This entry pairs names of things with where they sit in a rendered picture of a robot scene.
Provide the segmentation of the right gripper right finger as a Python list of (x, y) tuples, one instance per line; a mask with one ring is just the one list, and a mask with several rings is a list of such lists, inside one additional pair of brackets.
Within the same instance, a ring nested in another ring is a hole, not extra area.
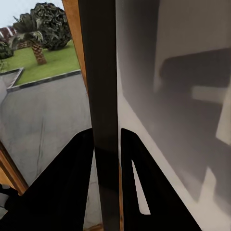
[[(134, 162), (150, 215), (139, 210)], [(202, 231), (139, 136), (121, 129), (123, 231)]]

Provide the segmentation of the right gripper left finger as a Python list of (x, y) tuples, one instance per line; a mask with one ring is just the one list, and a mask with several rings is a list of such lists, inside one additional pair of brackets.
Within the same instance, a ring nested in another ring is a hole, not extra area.
[(79, 132), (0, 220), (0, 231), (83, 231), (93, 128)]

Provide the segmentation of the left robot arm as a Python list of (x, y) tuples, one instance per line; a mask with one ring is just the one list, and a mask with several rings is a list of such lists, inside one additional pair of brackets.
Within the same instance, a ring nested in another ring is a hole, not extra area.
[(4, 207), (6, 211), (18, 201), (21, 197), (19, 191), (8, 184), (0, 184), (0, 207)]

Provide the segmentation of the poster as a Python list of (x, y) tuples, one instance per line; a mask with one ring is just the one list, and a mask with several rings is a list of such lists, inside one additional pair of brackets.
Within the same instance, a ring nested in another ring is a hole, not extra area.
[(116, 0), (78, 0), (103, 231), (120, 231)]

